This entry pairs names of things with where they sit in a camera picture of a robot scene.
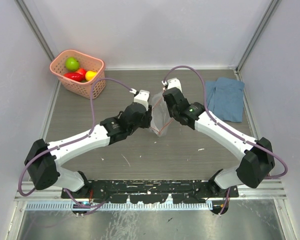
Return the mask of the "clear zip top bag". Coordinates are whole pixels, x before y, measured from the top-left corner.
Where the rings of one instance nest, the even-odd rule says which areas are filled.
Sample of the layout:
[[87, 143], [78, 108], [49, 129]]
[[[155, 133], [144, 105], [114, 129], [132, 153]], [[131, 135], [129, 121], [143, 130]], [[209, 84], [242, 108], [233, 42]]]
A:
[[170, 117], [167, 104], [163, 98], [163, 91], [153, 95], [149, 104], [152, 105], [150, 130], [158, 137], [163, 137], [168, 132], [168, 126], [174, 120]]

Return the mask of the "green toy apple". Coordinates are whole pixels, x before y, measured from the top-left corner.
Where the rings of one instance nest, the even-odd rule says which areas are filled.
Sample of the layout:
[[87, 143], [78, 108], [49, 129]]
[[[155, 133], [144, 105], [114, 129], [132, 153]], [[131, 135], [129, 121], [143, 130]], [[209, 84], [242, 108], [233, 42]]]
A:
[[65, 61], [65, 67], [68, 71], [75, 72], [80, 68], [80, 63], [74, 57], [68, 57]]

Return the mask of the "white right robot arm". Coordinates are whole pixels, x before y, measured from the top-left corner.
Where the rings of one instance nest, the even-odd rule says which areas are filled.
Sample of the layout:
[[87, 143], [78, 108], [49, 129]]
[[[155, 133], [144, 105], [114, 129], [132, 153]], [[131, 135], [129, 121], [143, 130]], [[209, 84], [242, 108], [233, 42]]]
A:
[[271, 142], [245, 135], [206, 111], [199, 102], [189, 103], [177, 87], [163, 92], [169, 115], [183, 126], [207, 135], [229, 150], [239, 165], [220, 169], [208, 181], [208, 189], [221, 197], [228, 188], [245, 185], [255, 189], [275, 167]]

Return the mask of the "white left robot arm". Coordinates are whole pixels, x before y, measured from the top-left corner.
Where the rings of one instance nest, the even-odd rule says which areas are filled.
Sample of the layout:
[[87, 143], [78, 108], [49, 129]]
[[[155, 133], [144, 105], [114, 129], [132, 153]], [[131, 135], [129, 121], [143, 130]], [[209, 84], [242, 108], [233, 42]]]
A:
[[92, 183], [81, 171], [63, 168], [69, 160], [94, 149], [107, 147], [125, 140], [137, 129], [148, 129], [152, 120], [152, 106], [134, 102], [117, 116], [106, 118], [87, 130], [67, 139], [46, 143], [35, 141], [24, 162], [34, 189], [60, 187], [85, 198], [92, 190]]

